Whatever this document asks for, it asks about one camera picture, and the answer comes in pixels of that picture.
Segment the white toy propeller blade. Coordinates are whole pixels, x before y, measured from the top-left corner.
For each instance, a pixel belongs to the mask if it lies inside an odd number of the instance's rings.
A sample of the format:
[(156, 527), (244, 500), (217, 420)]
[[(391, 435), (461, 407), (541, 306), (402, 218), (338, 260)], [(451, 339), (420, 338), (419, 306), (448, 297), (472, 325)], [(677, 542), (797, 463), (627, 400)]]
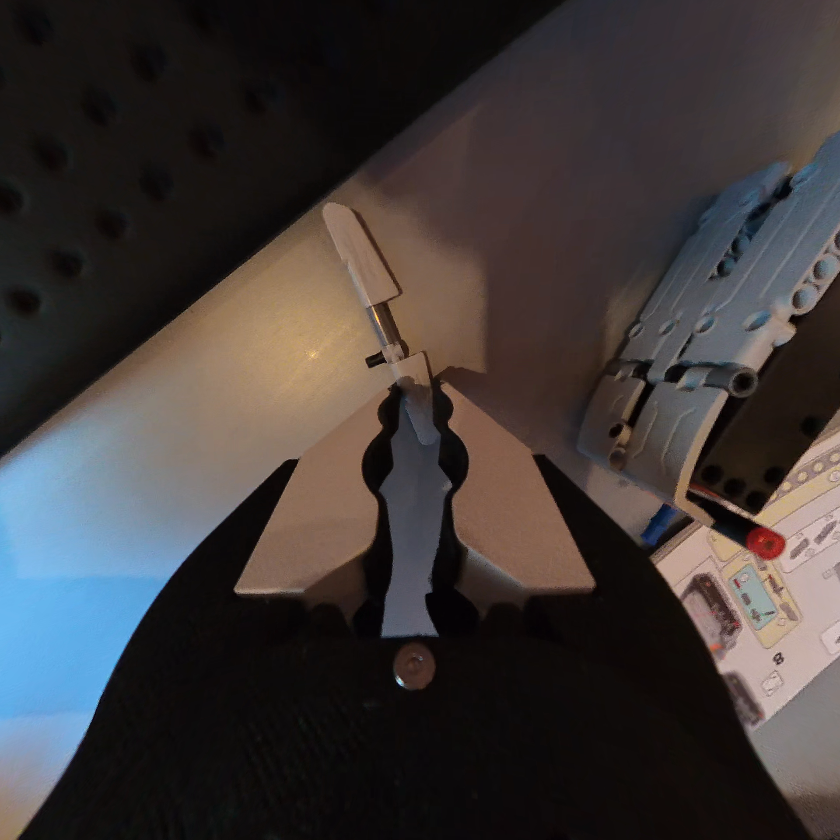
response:
[(421, 445), (439, 440), (434, 425), (432, 375), (425, 352), (412, 352), (394, 321), (390, 303), (402, 295), (377, 244), (350, 207), (326, 203), (322, 218), (352, 279), (380, 349), (365, 359), (369, 369), (386, 365), (402, 393), (406, 413)]

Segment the black grey toy brick model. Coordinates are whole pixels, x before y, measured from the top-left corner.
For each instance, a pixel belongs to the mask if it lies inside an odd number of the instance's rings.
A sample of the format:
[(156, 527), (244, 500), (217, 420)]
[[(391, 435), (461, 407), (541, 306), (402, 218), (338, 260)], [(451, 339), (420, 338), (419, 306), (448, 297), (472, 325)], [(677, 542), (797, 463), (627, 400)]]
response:
[(838, 413), (839, 136), (721, 192), (586, 408), (577, 448), (767, 560), (757, 517)]

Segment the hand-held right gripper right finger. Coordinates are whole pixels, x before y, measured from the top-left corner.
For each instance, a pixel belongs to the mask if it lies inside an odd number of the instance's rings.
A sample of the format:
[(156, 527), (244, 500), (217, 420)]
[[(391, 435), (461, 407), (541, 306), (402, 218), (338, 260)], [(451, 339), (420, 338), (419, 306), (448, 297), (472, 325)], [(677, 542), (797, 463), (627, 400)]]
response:
[(588, 595), (595, 579), (531, 449), (446, 381), (433, 385), (444, 497), (427, 612), (472, 634), (499, 605)]

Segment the black pegboard panel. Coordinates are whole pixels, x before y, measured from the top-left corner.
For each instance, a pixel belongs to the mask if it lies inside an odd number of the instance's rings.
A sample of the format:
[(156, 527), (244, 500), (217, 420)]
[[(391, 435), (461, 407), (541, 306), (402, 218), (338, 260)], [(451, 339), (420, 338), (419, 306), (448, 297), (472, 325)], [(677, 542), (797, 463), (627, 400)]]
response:
[(559, 5), (1, 2), (2, 455)]

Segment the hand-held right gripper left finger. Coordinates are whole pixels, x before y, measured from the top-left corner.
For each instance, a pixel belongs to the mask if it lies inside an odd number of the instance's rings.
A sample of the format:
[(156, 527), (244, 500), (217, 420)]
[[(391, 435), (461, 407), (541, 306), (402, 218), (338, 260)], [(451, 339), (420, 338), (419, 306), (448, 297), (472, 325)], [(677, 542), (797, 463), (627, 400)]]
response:
[(379, 503), (363, 477), (363, 456), (384, 431), (380, 409), (395, 387), (311, 446), (291, 472), (234, 587), (243, 598), (287, 597), (352, 617), (366, 600), (363, 557), (373, 547)]

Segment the white instruction booklet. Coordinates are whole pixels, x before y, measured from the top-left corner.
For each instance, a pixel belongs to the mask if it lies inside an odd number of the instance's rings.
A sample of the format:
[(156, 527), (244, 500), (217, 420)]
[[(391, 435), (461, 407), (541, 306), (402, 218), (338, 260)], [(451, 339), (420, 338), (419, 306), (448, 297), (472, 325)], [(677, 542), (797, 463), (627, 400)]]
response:
[(759, 515), (762, 560), (703, 526), (653, 554), (710, 650), (742, 725), (760, 726), (839, 656), (839, 434), (819, 440)]

